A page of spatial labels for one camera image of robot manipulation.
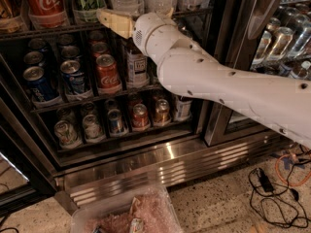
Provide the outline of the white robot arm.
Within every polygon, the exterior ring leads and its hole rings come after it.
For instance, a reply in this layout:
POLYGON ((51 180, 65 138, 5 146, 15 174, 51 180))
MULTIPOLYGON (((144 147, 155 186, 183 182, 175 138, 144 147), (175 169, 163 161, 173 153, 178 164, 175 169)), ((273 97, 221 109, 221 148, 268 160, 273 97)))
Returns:
POLYGON ((171 17, 148 13, 133 18, 99 9, 101 24, 156 64, 168 91, 221 103, 289 139, 311 148, 311 82, 226 67, 181 33, 171 17))

